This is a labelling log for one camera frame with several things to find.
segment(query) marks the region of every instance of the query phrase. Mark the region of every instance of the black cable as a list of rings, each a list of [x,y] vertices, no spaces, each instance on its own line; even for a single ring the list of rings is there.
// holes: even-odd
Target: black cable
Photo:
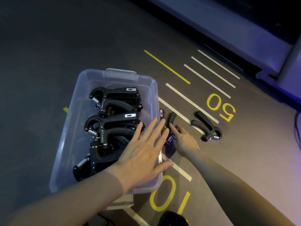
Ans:
[[[298,117],[299,117],[299,113],[296,112],[295,122],[294,122],[294,129],[296,130],[297,138],[299,140],[298,146],[299,146],[299,148],[301,150],[301,137],[300,137],[300,131],[299,131],[299,128],[298,128]]]
[[[105,221],[107,222],[107,225],[106,226],[109,226],[109,224],[111,223],[113,226],[116,226],[116,224],[109,218],[101,215],[100,213],[97,213],[98,216],[102,217],[103,219],[105,219]]]

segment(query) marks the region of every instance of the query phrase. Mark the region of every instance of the plastic bin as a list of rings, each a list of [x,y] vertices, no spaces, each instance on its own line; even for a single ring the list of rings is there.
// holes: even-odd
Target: plastic bin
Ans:
[[[94,88],[100,86],[108,89],[137,87],[143,105],[139,119],[144,122],[145,126],[148,126],[155,117],[160,121],[158,88],[153,78],[122,72],[84,70],[77,79],[55,157],[49,183],[52,193],[77,183],[72,169],[89,153],[89,144],[92,141],[92,137],[85,133],[83,126],[89,117],[97,115],[95,104],[89,99],[89,94]],[[157,163],[161,161],[160,153]],[[143,186],[134,188],[129,193],[152,192],[159,188],[161,182],[162,174]]]

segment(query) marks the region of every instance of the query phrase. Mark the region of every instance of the floor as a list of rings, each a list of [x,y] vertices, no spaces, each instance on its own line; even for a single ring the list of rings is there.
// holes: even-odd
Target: floor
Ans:
[[[0,2],[0,179],[5,181],[0,183],[1,219],[50,194],[49,179],[66,118],[63,108],[69,106],[79,73],[118,68],[156,79],[160,107],[181,114],[175,124],[301,225],[301,152],[293,130],[296,111],[267,94],[256,80],[129,0]],[[221,104],[216,107],[219,97]],[[199,107],[218,121],[222,140],[201,142],[201,133],[184,120],[193,119]],[[182,211],[189,225],[231,225],[190,162],[177,153],[166,155],[185,173],[170,168],[154,198],[135,195],[135,217],[156,226],[164,210],[172,210]],[[166,200],[170,204],[160,208]],[[104,214],[116,225],[139,225],[123,210]],[[100,218],[91,224],[105,225]]]

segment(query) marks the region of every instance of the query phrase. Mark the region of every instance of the person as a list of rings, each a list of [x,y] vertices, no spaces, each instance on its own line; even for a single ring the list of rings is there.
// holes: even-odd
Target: person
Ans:
[[[171,161],[155,166],[169,133],[165,129],[156,141],[165,120],[161,120],[152,132],[156,123],[157,119],[154,119],[141,136],[140,123],[116,163],[74,186],[25,206],[12,215],[9,225],[82,226],[132,188],[171,167]],[[176,137],[174,143],[178,153],[197,168],[234,226],[294,225],[242,179],[202,152],[197,141],[185,129],[172,124],[170,128]],[[172,220],[180,217],[176,213],[167,212],[163,216],[159,225],[185,225]]]

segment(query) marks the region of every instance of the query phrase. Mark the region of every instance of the white stripe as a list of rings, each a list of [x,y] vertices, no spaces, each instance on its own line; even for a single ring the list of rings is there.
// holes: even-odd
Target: white stripe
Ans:
[[[181,94],[179,91],[177,91],[175,88],[173,88],[170,84],[166,83],[166,86],[168,86],[170,89],[172,89],[174,92],[176,92],[178,95],[180,95],[182,98],[184,98],[186,101],[188,101],[190,104],[192,104],[195,108],[202,111],[206,116],[208,116],[210,119],[212,119],[215,123],[219,123],[217,119],[215,119],[213,116],[211,116],[209,113],[207,113],[205,110],[203,110],[201,107],[199,107],[197,104],[195,104],[193,101],[185,97],[183,94]]]
[[[144,219],[142,219],[137,213],[134,212],[133,209],[128,208],[124,209],[124,211],[130,215],[139,225],[141,226],[150,226]]]
[[[220,76],[219,74],[217,74],[216,72],[214,72],[213,70],[211,70],[209,67],[207,67],[205,64],[201,63],[200,61],[198,61],[195,57],[191,56],[191,58],[195,61],[197,61],[199,64],[201,64],[203,67],[205,67],[207,70],[211,71],[213,74],[215,74],[216,76],[218,76],[220,79],[222,79],[223,81],[225,81],[226,83],[228,83],[230,86],[232,86],[233,88],[235,88],[235,86],[233,84],[231,84],[230,82],[228,82],[226,79],[224,79],[222,76]]]
[[[241,71],[243,71],[242,68],[240,68],[238,65],[236,65],[235,63],[232,63],[230,60],[228,60],[225,56],[222,56],[220,53],[218,53],[216,50],[213,50],[211,47],[209,47],[208,45],[204,44],[205,47],[209,48],[210,50],[212,50],[214,53],[218,54],[220,57],[222,57],[224,60],[227,60],[229,63],[231,63],[233,66],[235,66],[236,68],[240,69]]]
[[[159,101],[165,105],[167,108],[169,108],[171,111],[175,112],[180,118],[182,118],[184,121],[186,121],[188,124],[190,124],[190,120],[188,120],[186,117],[184,117],[179,111],[177,111],[174,107],[169,105],[167,102],[165,102],[162,98],[159,97]],[[196,130],[198,130],[203,135],[205,134],[201,129],[194,127]]]
[[[165,161],[171,161],[169,158],[166,157],[166,155],[164,155],[162,153],[162,159],[164,159]],[[185,171],[183,171],[177,164],[173,163],[173,168],[175,168],[176,171],[178,171],[181,175],[183,175],[188,181],[191,182],[192,177],[187,174]]]
[[[221,64],[219,64],[218,62],[216,62],[214,59],[210,58],[208,55],[206,55],[204,52],[198,50],[198,52],[202,53],[203,55],[205,55],[208,59],[210,59],[211,61],[215,62],[217,65],[219,65],[221,68],[223,68],[224,70],[228,71],[230,74],[232,74],[234,77],[240,79],[240,77],[238,77],[236,74],[232,73],[231,71],[229,71],[227,68],[225,68],[224,66],[222,66]]]
[[[214,85],[213,83],[211,83],[210,81],[208,81],[207,79],[205,79],[203,76],[201,76],[198,72],[194,71],[193,69],[191,69],[189,66],[187,66],[186,64],[184,64],[185,67],[187,67],[188,69],[190,69],[193,73],[195,73],[197,76],[199,76],[201,79],[203,79],[205,82],[209,83],[210,85],[212,85],[214,88],[216,88],[218,91],[220,91],[222,94],[226,95],[228,98],[231,98],[228,94],[226,94],[224,91],[222,91],[220,88],[218,88],[216,85]]]

